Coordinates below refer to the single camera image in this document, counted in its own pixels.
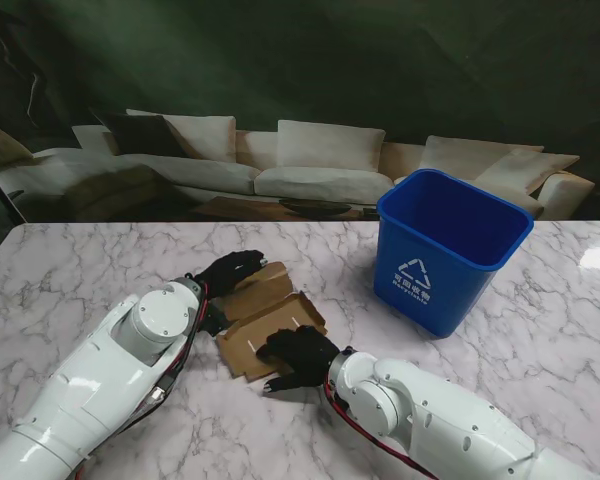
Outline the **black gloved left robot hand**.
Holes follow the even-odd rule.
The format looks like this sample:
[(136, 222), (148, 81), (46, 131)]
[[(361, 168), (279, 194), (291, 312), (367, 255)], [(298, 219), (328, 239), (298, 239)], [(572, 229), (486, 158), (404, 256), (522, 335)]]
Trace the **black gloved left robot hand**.
[(214, 261), (193, 280), (202, 287), (208, 299), (223, 297), (247, 277), (265, 266), (264, 254), (258, 250), (243, 250), (227, 254)]

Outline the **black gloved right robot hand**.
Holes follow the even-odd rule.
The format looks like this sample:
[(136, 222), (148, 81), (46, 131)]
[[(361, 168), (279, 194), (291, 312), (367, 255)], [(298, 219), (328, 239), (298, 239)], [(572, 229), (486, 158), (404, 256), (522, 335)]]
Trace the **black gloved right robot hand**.
[(289, 373), (267, 381), (266, 393), (275, 393), (324, 384), (331, 363), (340, 349), (313, 326), (302, 325), (296, 330), (281, 329), (269, 335), (256, 351), (261, 361), (275, 359)]

